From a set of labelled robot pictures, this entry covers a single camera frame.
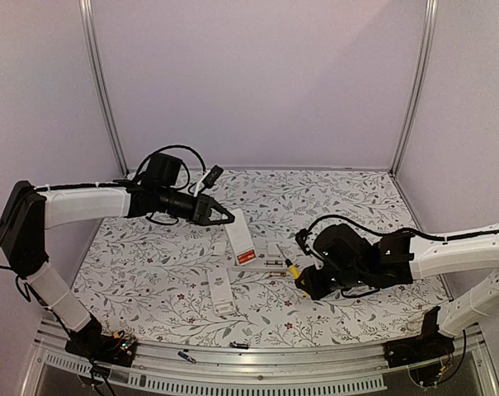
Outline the white remote control with batteries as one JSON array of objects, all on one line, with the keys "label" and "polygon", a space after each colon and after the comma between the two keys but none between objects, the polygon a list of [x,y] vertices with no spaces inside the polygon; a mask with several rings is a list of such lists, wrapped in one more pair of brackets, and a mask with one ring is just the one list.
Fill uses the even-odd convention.
[{"label": "white remote control with batteries", "polygon": [[280,260],[255,260],[252,262],[245,263],[243,265],[239,265],[235,263],[232,266],[233,271],[245,271],[245,272],[277,272],[277,273],[285,273],[286,265],[283,261]]}]

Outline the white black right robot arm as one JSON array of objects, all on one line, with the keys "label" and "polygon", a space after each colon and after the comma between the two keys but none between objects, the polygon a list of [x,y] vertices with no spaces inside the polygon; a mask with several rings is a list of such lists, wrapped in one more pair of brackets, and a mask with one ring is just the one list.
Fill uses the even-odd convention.
[{"label": "white black right robot arm", "polygon": [[306,256],[321,264],[304,268],[296,277],[298,289],[319,300],[335,290],[369,287],[384,290],[445,273],[488,269],[489,275],[457,299],[424,314],[421,335],[412,341],[412,353],[430,359],[467,326],[499,309],[499,222],[479,229],[432,235],[413,228],[377,232],[370,243],[360,236],[365,226],[342,215],[321,231],[313,243],[308,237],[321,216],[295,234]]}]

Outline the yellow handled screwdriver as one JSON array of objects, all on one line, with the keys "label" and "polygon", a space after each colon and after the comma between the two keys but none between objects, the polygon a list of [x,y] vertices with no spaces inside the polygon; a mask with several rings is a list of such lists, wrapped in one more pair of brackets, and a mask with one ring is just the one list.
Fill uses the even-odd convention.
[{"label": "yellow handled screwdriver", "polygon": [[300,271],[299,271],[297,265],[294,264],[289,258],[286,257],[286,254],[280,245],[277,246],[277,249],[280,252],[281,256],[284,258],[285,265],[286,265],[288,271],[294,277],[294,280],[297,281],[300,278]]}]

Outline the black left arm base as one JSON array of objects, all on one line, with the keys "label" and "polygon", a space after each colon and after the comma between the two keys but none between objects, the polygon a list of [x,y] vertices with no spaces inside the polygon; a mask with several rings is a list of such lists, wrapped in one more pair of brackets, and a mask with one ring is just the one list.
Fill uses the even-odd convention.
[{"label": "black left arm base", "polygon": [[88,360],[131,367],[137,350],[137,337],[125,331],[104,333],[100,328],[85,327],[71,332],[65,351]]}]

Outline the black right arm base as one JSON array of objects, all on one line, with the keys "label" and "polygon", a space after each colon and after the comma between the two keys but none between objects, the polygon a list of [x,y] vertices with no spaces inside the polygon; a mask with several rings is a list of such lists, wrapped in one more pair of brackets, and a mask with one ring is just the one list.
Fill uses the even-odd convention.
[{"label": "black right arm base", "polygon": [[454,352],[454,340],[438,332],[406,337],[383,344],[390,368],[428,361]]}]

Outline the small white battery cover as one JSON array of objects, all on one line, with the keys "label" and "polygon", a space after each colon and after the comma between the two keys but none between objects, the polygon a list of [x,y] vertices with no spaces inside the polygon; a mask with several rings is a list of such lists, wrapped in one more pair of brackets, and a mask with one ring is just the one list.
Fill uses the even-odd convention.
[{"label": "small white battery cover", "polygon": [[270,256],[279,256],[281,254],[280,247],[275,241],[269,241],[266,244],[266,251]]}]

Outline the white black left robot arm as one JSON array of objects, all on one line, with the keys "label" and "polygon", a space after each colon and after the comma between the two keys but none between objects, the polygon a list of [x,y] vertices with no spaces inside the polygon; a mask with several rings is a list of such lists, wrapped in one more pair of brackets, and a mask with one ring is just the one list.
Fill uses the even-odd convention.
[{"label": "white black left robot arm", "polygon": [[14,273],[23,294],[37,297],[91,358],[102,357],[108,342],[72,290],[73,274],[88,245],[83,231],[92,233],[103,219],[153,221],[155,214],[202,227],[234,221],[225,206],[206,194],[224,170],[203,166],[198,181],[178,186],[180,174],[190,169],[173,150],[203,159],[195,149],[173,144],[150,153],[130,177],[42,186],[20,180],[7,198],[0,216],[0,269]]}]

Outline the white air conditioner remote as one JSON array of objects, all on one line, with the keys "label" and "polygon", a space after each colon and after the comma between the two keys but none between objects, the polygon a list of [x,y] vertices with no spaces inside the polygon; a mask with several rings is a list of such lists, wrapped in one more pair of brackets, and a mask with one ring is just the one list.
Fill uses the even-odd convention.
[{"label": "white air conditioner remote", "polygon": [[236,311],[233,293],[224,267],[215,266],[207,272],[213,311],[218,316],[233,314]]}]

